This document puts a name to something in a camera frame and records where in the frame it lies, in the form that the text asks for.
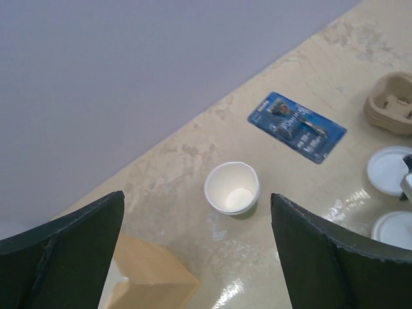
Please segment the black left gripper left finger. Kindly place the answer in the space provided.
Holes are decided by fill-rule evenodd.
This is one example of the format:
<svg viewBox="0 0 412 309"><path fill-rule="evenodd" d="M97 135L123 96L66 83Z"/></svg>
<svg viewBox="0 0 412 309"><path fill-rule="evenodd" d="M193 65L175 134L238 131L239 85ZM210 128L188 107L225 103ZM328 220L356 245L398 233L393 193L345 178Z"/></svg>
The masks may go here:
<svg viewBox="0 0 412 309"><path fill-rule="evenodd" d="M124 218L112 192L1 240L1 308L97 308Z"/></svg>

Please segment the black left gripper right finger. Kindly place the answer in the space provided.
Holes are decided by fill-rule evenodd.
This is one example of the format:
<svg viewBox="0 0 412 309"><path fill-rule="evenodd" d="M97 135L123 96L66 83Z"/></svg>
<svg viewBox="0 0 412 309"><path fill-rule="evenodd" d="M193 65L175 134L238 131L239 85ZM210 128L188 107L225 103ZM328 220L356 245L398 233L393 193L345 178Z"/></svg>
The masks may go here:
<svg viewBox="0 0 412 309"><path fill-rule="evenodd" d="M411 251L332 223L282 194L272 230L293 308L411 308Z"/></svg>

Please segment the white plastic cup lid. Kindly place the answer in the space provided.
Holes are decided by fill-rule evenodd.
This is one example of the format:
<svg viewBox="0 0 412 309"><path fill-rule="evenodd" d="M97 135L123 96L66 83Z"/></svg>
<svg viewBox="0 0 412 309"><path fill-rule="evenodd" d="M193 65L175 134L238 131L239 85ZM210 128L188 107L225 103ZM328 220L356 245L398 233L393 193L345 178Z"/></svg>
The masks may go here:
<svg viewBox="0 0 412 309"><path fill-rule="evenodd" d="M371 239L394 247L411 250L411 224L411 212L389 212L375 222Z"/></svg>

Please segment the brown paper bag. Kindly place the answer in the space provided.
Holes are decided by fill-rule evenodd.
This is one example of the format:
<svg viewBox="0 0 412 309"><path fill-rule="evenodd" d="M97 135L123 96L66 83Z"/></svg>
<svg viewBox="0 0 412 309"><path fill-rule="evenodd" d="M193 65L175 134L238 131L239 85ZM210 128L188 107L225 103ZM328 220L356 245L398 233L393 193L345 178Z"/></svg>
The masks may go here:
<svg viewBox="0 0 412 309"><path fill-rule="evenodd" d="M185 308L200 282L164 246L119 235L99 308Z"/></svg>

